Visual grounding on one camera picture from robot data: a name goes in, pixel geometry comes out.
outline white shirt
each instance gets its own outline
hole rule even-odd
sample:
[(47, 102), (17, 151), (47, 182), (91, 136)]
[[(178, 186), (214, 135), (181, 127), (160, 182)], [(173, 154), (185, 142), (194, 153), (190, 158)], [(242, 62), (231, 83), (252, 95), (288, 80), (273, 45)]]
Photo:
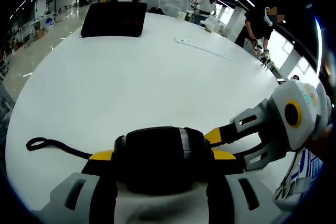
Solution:
[(199, 4), (199, 10), (203, 12), (211, 13), (212, 11), (217, 11), (215, 2), (211, 4), (210, 0), (197, 0), (196, 4)]

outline robotic arm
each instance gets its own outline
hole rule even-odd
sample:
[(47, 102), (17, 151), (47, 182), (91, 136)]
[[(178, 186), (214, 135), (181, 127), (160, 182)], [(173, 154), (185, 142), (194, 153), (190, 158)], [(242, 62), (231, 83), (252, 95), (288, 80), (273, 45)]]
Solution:
[[(262, 143), (235, 154), (245, 171), (264, 168), (269, 162), (297, 151), (311, 136), (317, 141), (331, 118), (331, 102), (320, 83), (315, 89), (300, 81), (287, 81), (253, 109), (247, 109), (205, 135), (211, 146), (232, 143), (259, 132)], [(260, 157), (253, 163), (252, 159)]]

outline window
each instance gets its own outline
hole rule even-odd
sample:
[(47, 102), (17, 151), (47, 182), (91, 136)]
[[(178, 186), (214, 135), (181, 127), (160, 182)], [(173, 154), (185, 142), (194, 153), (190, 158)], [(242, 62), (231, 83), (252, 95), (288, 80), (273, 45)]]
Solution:
[(292, 43), (286, 40), (284, 36), (277, 31), (272, 32), (267, 49), (269, 50), (271, 60), (278, 69), (284, 64), (293, 48)]
[(223, 6), (223, 8), (225, 9), (224, 9), (223, 15), (221, 16), (220, 22), (223, 22), (224, 25), (227, 25), (227, 23), (229, 23), (229, 20), (232, 16), (234, 9), (226, 7), (226, 6)]
[(290, 79), (294, 74), (296, 74), (300, 81), (309, 83), (315, 88), (320, 83), (315, 70), (310, 66), (305, 57), (302, 57), (293, 71), (289, 74), (288, 79)]

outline yellow component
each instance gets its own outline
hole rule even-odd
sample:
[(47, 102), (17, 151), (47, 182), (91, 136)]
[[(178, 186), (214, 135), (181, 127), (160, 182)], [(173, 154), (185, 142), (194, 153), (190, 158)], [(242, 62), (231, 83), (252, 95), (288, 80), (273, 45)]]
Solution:
[(213, 129), (208, 134), (206, 134), (204, 137), (210, 142), (210, 144), (217, 144), (222, 141), (219, 128)]
[(94, 160), (111, 160), (113, 150), (108, 150), (104, 152), (97, 152), (93, 154), (89, 159)]
[(214, 153), (215, 159), (236, 159), (236, 157), (229, 152), (223, 152), (216, 149), (211, 150)]
[(289, 100), (289, 101), (287, 102), (286, 106), (287, 106), (288, 104), (292, 104), (292, 105), (294, 105), (294, 107), (296, 108), (296, 111), (298, 112), (298, 122), (297, 122), (295, 125), (290, 125), (290, 124), (288, 124), (288, 125), (291, 126), (291, 127), (293, 127), (293, 128), (297, 128), (297, 127), (300, 126), (301, 121), (302, 121), (302, 111), (301, 111), (301, 107), (300, 107), (300, 105), (298, 104), (298, 102), (295, 101), (295, 100)]

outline glossy floor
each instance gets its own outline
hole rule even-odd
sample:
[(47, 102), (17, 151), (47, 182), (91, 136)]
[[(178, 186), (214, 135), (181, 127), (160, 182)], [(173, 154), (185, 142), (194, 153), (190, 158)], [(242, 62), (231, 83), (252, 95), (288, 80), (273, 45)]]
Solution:
[(3, 83), (14, 101), (40, 62), (83, 24), (88, 9), (89, 6), (84, 6), (65, 10), (59, 16), (60, 22), (50, 26), (41, 39), (32, 42), (28, 47), (20, 47), (8, 56), (9, 70)]

